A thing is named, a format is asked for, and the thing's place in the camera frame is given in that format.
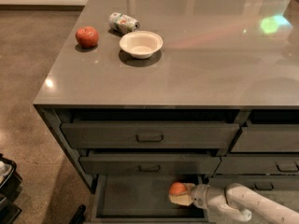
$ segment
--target drawer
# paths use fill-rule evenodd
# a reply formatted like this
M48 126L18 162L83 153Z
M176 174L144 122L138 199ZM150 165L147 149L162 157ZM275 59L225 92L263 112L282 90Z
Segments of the drawer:
M211 187L225 188L232 183L242 184L256 190L299 190L299 176L274 175L216 175L209 178Z
M213 174L219 157L202 154L100 153L81 157L79 162L87 174Z
M173 182L199 180L197 175L99 175L92 223L207 223L202 209L168 200Z
M64 123L73 148L227 148L237 124L222 122L102 121Z
M243 127L232 152L299 152L299 125L252 124Z
M299 157L222 157L219 175L299 175Z

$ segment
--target can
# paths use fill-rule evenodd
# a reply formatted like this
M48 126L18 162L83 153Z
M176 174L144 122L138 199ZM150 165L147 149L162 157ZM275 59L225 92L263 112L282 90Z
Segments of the can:
M139 22L120 12L113 12L109 17L109 26L122 34L128 34L139 29Z

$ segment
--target drawer handle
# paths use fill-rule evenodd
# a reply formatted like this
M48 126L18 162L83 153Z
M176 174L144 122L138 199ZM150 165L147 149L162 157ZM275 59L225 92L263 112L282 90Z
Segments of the drawer handle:
M284 169L281 169L279 167L279 165L277 164L277 168L281 173L298 173L299 167L298 167L298 165L296 165L296 167L297 167L297 170L286 170L286 169L284 170Z
M256 188L257 190L274 190L274 186L272 183L270 184L269 188L261 188L261 187L258 187L256 184L254 184L254 188Z
M138 143L162 143L164 141L164 136L161 134L159 139L149 140L149 139L142 139L139 137L139 135L137 135L136 141Z
M141 165L138 165L138 169L140 173L159 173L161 172L161 166L157 165L152 168L143 168Z

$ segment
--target table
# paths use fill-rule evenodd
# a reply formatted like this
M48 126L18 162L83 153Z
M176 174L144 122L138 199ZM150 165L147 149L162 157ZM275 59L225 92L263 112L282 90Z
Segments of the table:
M122 51L114 11L163 48ZM298 15L296 0L88 1L34 106L96 192L94 223L207 223L169 203L175 180L298 189Z

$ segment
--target apple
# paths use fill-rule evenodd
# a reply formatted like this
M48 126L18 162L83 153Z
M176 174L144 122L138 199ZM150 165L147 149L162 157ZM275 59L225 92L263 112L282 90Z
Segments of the apple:
M76 31L76 40L83 48L90 49L97 45L99 34L91 26L80 27Z

